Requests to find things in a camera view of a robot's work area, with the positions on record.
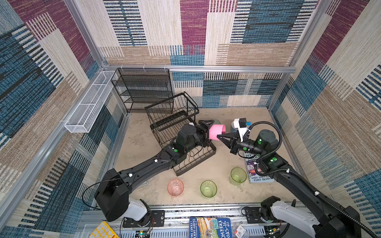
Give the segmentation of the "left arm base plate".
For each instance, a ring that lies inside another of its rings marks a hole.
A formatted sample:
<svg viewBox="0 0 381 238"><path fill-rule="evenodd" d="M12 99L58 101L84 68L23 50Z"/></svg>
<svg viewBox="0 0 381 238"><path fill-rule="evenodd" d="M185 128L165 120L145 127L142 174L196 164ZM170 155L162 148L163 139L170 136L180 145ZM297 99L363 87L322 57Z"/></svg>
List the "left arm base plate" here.
<svg viewBox="0 0 381 238"><path fill-rule="evenodd" d="M123 228L148 228L150 226L154 227L163 227L165 219L165 211L164 210L153 210L148 211L147 214L143 216L139 221L135 221L132 218L124 218L122 227Z"/></svg>

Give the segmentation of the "pink plastic cup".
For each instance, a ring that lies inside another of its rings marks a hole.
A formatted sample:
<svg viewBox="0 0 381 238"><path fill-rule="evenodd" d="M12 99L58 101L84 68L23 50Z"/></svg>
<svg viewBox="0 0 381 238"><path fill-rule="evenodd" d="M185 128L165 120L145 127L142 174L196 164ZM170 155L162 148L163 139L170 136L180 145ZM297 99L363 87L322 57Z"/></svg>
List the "pink plastic cup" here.
<svg viewBox="0 0 381 238"><path fill-rule="evenodd" d="M218 135L225 134L226 133L226 126L221 124L213 124L211 128L209 129L209 139L211 140L217 140Z"/></svg>

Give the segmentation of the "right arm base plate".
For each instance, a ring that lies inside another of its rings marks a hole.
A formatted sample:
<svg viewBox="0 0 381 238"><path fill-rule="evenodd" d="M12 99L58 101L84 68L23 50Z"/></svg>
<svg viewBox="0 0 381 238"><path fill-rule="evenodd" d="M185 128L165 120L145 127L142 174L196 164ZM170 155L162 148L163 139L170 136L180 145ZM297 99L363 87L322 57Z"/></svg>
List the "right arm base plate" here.
<svg viewBox="0 0 381 238"><path fill-rule="evenodd" d="M245 206L242 208L241 213L246 217L248 224L263 224L267 222L264 218L266 210L262 207Z"/></svg>

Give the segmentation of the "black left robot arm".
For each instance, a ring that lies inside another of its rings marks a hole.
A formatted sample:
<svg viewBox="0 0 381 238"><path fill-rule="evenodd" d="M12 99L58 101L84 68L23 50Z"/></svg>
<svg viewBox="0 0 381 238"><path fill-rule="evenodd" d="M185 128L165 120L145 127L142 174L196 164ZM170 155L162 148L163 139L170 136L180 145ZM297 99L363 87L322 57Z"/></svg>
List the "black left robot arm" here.
<svg viewBox="0 0 381 238"><path fill-rule="evenodd" d="M106 220L129 218L141 226L147 225L152 217L151 209L142 199L130 199L130 194L155 175L181 164L193 149L209 146L209 130L213 124L213 120L186 124L177 137L152 158L119 172L108 170L94 195Z"/></svg>

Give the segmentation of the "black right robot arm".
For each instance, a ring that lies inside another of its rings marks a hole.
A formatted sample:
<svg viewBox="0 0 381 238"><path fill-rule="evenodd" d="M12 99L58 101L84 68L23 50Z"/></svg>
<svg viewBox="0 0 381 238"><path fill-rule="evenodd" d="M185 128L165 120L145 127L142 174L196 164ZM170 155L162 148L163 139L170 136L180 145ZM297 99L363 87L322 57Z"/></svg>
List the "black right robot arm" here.
<svg viewBox="0 0 381 238"><path fill-rule="evenodd" d="M232 154L244 151L254 156L255 172L259 176L269 176L299 199L310 211L305 213L286 205L280 198L272 196L261 203L264 220L282 220L305 232L312 238L359 238L364 225L360 222L359 213L348 206L324 195L297 173L289 163L276 153L281 145L274 132L262 130L256 140L246 135L226 133L219 134Z"/></svg>

